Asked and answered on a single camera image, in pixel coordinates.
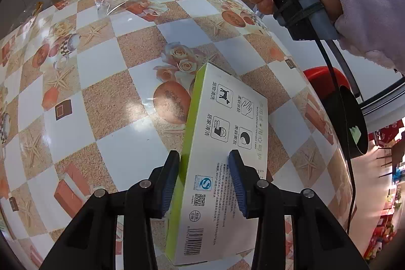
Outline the white green glove box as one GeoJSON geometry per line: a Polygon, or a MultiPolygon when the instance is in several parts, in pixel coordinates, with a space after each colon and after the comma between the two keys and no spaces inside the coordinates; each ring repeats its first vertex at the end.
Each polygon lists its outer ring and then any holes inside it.
{"type": "Polygon", "coordinates": [[[265,178],[268,101],[211,63],[197,73],[172,198],[166,255],[175,265],[226,258],[254,247],[257,220],[239,210],[229,169],[236,149],[265,178]]]}

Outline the black trash bin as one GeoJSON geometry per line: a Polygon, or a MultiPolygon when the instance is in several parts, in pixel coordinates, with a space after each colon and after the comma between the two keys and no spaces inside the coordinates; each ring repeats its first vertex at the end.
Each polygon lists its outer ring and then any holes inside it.
{"type": "Polygon", "coordinates": [[[369,147],[367,125],[351,90],[345,86],[339,86],[339,93],[334,91],[329,94],[322,104],[339,139],[340,146],[349,151],[350,158],[366,154],[369,147]],[[358,126],[362,133],[358,144],[354,143],[349,132],[349,128],[353,126],[358,126]]]}

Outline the green sponge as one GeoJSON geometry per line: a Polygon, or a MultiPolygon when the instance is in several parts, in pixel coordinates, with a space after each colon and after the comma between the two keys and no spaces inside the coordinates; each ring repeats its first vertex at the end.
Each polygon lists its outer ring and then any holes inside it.
{"type": "Polygon", "coordinates": [[[354,143],[358,144],[362,135],[360,128],[358,126],[353,126],[349,128],[349,132],[352,136],[354,143]]]}

